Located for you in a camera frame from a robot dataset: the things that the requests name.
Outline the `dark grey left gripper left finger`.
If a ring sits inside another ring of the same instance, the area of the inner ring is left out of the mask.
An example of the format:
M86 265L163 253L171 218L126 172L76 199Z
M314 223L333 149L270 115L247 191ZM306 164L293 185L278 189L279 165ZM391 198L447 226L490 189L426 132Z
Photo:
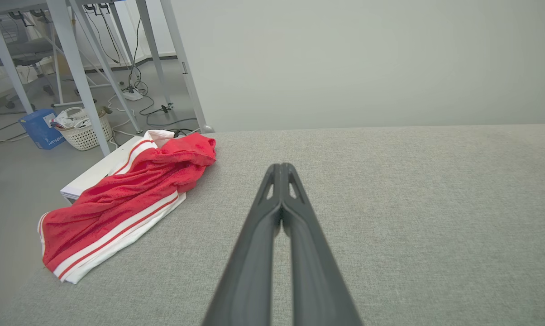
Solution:
M267 169L203 325L271 324L274 239L281 224L280 177L278 163Z

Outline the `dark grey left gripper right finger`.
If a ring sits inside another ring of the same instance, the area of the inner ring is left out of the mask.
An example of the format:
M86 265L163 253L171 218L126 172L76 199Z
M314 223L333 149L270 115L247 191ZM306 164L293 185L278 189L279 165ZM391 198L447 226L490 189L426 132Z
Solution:
M361 326L303 183L289 163L282 164L282 225L291 243L293 324Z

